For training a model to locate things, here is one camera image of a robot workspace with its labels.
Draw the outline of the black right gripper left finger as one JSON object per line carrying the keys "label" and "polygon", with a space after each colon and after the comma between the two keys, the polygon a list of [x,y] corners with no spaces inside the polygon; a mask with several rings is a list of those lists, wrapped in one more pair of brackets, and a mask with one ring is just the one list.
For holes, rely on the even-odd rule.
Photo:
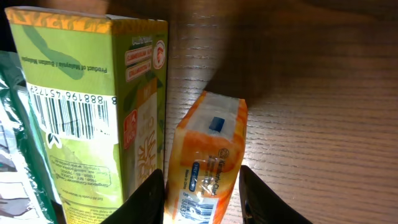
{"label": "black right gripper left finger", "polygon": [[101,224],[163,224],[164,203],[164,175],[160,169],[156,169]]}

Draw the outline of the small orange candy box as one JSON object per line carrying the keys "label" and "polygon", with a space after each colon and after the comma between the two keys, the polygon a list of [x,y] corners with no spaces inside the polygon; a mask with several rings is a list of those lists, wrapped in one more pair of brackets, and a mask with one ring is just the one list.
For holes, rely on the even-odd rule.
{"label": "small orange candy box", "polygon": [[221,223],[245,147],[244,99],[203,91],[175,129],[164,223]]}

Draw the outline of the green snack box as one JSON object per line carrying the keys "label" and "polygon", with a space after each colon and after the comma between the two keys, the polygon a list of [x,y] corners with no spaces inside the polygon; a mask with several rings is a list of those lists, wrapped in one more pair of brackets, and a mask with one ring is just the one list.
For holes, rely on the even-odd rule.
{"label": "green snack box", "polygon": [[5,10],[67,223],[100,223],[164,168],[168,23]]}

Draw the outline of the green white 3M packet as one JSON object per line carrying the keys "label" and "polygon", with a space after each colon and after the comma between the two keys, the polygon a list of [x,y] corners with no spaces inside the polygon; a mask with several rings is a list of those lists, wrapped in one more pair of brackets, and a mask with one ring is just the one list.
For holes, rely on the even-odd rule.
{"label": "green white 3M packet", "polygon": [[29,139],[23,103],[27,99],[18,56],[1,52],[1,223],[57,223],[51,199],[35,166],[45,169]]}

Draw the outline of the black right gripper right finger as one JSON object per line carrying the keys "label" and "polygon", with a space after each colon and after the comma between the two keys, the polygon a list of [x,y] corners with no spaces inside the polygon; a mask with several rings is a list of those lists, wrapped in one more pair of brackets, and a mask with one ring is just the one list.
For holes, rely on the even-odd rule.
{"label": "black right gripper right finger", "polygon": [[311,224],[245,165],[239,171],[239,196],[244,224]]}

